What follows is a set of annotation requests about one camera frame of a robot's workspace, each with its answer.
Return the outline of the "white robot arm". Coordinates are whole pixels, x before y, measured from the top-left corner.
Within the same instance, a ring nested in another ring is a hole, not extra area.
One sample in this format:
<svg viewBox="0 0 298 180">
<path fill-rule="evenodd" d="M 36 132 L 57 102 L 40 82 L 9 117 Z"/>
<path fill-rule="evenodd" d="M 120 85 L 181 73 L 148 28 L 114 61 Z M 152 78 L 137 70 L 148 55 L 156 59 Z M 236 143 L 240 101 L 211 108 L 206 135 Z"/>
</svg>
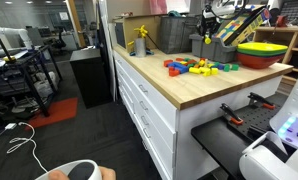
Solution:
<svg viewBox="0 0 298 180">
<path fill-rule="evenodd" d="M 248 0 L 204 0 L 200 20 L 200 35 L 211 37 L 221 23 L 233 20 L 246 11 Z"/>
</svg>

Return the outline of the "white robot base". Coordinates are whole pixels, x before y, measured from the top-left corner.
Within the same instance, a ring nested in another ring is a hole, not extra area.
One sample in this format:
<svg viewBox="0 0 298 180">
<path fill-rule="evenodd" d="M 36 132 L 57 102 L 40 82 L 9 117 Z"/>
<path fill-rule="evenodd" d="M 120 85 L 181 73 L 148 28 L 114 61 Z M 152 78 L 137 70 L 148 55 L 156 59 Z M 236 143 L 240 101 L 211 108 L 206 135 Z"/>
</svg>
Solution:
<svg viewBox="0 0 298 180">
<path fill-rule="evenodd" d="M 298 180 L 298 80 L 269 124 L 273 132 L 242 151 L 241 174 L 246 180 Z"/>
</svg>

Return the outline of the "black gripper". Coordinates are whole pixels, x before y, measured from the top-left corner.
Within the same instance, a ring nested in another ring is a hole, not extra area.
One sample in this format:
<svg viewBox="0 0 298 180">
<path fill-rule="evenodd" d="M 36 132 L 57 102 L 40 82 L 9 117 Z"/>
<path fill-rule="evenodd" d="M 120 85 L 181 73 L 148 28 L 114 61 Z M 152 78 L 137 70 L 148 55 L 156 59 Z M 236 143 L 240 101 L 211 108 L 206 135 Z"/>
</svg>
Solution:
<svg viewBox="0 0 298 180">
<path fill-rule="evenodd" d="M 209 36 L 211 37 L 214 35 L 219 28 L 219 22 L 217 21 L 216 17 L 205 18 L 204 16 L 201 17 L 200 24 L 199 24 L 199 32 L 201 36 Z"/>
</svg>

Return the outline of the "person's hand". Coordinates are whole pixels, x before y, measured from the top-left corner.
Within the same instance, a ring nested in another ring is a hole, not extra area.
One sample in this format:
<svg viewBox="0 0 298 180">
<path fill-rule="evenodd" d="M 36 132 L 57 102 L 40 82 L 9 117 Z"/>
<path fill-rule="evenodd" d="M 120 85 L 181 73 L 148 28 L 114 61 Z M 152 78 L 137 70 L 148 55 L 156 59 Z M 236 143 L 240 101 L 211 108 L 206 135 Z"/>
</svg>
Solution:
<svg viewBox="0 0 298 180">
<path fill-rule="evenodd" d="M 102 175 L 102 180 L 116 180 L 116 172 L 113 169 L 100 166 L 99 170 Z M 62 171 L 54 170 L 48 174 L 48 180 L 70 180 L 70 179 Z"/>
</svg>

